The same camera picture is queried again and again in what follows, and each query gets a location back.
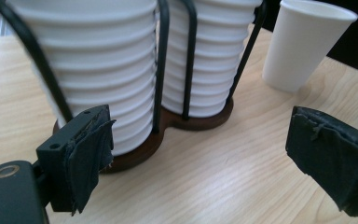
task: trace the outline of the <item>dark wooden base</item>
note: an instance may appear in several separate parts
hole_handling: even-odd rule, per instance
[[[190,118],[188,120],[182,119],[181,115],[174,114],[165,108],[161,108],[159,132],[152,132],[140,146],[131,152],[115,156],[113,162],[108,167],[101,170],[101,174],[111,174],[125,171],[149,159],[161,145],[162,139],[164,138],[164,132],[167,128],[173,127],[188,131],[205,131],[213,129],[228,120],[233,107],[234,102],[230,100],[223,110],[215,116],[202,119]],[[58,125],[56,122],[53,132],[55,133],[57,130]]]

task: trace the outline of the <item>light wood surface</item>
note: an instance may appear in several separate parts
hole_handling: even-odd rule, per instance
[[[101,175],[82,214],[51,223],[358,223],[339,212],[285,152],[294,105],[322,110],[358,129],[358,71],[324,59],[297,93],[261,78],[271,33],[262,31],[227,123],[206,132],[166,130],[145,163]],[[35,161],[55,118],[13,37],[0,37],[0,164]]]

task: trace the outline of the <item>white cup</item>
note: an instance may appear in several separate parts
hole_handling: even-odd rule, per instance
[[[262,78],[275,89],[298,91],[356,20],[355,13],[342,7],[282,0]]]
[[[7,1],[35,34],[73,115],[109,105],[113,155],[142,144],[152,129],[157,1]]]
[[[261,0],[194,0],[198,26],[189,116],[207,118],[219,113],[233,83],[248,25]],[[162,105],[181,114],[186,79],[189,18],[180,1],[169,2],[170,35],[167,47]]]

